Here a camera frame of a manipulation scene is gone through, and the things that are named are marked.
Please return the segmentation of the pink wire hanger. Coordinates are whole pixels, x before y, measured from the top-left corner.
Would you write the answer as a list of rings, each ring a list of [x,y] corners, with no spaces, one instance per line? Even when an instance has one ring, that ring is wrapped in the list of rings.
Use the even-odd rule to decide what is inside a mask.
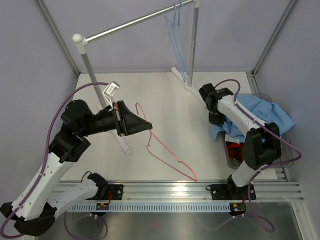
[[[198,177],[196,172],[187,163],[180,160],[179,157],[155,134],[154,126],[155,124],[152,123],[152,128],[148,130],[149,137],[145,145],[146,150],[144,150],[147,155],[143,157],[143,163],[139,168],[150,173],[152,176],[156,176],[158,180],[160,180],[160,177],[164,180],[173,180],[174,178],[172,176],[169,177],[169,174],[175,172],[176,176],[180,174],[193,182],[197,182]],[[155,143],[160,147],[160,155],[155,154],[156,152],[153,150],[152,143]],[[186,174],[166,160],[175,160],[177,164],[188,169],[191,175]]]

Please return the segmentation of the blue wire hanger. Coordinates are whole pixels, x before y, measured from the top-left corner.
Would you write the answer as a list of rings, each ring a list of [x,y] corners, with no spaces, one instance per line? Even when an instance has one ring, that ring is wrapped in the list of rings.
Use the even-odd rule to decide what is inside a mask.
[[[177,4],[173,3],[174,13],[173,13],[173,19],[171,23],[171,32],[173,36],[173,50],[176,57],[176,61],[178,63],[178,71],[181,75],[182,81],[186,83],[187,81],[187,58],[185,55],[185,46],[184,46],[184,39],[181,31],[181,12],[183,11],[183,3],[180,0],[180,7],[177,7]]]
[[[173,53],[174,53],[174,56],[175,56],[175,52],[174,52],[174,48],[173,48],[172,26],[171,26],[171,23],[172,23],[172,21],[173,21],[173,17],[172,17],[172,18],[169,18],[167,15],[165,15],[164,19],[165,19],[166,27],[167,27],[168,34],[169,34],[169,37],[170,37],[170,41],[171,41]],[[179,65],[178,65],[178,68],[177,68],[176,70],[178,71],[178,77],[181,77],[181,80],[182,80],[182,76],[181,76],[181,74],[180,74],[180,72],[179,72]]]

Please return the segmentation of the black white plaid shirt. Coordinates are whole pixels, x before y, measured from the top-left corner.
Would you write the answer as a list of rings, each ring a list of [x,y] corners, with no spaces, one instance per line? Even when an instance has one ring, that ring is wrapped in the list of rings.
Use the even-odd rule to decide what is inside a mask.
[[[236,137],[232,137],[227,133],[224,135],[224,140],[225,140],[225,142],[235,143],[235,144],[238,144],[238,145],[244,143],[243,140],[241,140],[239,138],[236,138]]]

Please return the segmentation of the red black plaid shirt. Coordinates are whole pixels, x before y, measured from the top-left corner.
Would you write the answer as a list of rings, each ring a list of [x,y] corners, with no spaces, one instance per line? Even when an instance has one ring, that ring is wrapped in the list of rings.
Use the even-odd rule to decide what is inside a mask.
[[[243,157],[244,143],[227,142],[226,147],[227,147],[228,155],[231,159],[239,163],[242,163],[244,161],[244,157]]]

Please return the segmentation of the light blue shirt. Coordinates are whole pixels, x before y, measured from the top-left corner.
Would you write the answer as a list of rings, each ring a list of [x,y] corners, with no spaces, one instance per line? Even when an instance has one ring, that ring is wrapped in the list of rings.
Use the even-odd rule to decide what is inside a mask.
[[[268,102],[252,94],[239,94],[237,99],[259,119],[268,124],[277,124],[281,135],[289,131],[295,124],[287,113],[276,103]],[[209,135],[213,141],[216,141],[220,132],[226,132],[230,137],[237,139],[239,143],[245,142],[245,136],[229,118],[227,118],[221,126],[210,125]]]

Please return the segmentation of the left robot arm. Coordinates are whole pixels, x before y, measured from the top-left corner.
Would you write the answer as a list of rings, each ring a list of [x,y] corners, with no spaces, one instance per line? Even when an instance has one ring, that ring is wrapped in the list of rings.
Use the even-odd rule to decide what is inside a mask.
[[[129,136],[152,129],[152,124],[132,113],[124,101],[115,102],[113,106],[114,109],[107,106],[93,114],[84,100],[68,103],[61,114],[61,130],[46,146],[39,171],[15,201],[3,203],[0,207],[4,217],[14,221],[14,228],[20,236],[41,236],[74,205],[110,196],[108,181],[96,172],[60,195],[52,196],[52,192],[91,145],[87,136],[111,130],[119,136]]]

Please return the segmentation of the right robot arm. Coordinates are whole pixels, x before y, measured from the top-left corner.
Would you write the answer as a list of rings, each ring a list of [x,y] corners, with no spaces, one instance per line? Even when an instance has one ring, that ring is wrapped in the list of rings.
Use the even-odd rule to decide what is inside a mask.
[[[252,184],[255,175],[282,154],[278,125],[256,117],[226,87],[216,89],[207,83],[199,89],[199,94],[208,109],[211,124],[221,126],[230,119],[245,137],[240,166],[226,183],[208,185],[207,190],[213,200],[256,199]]]

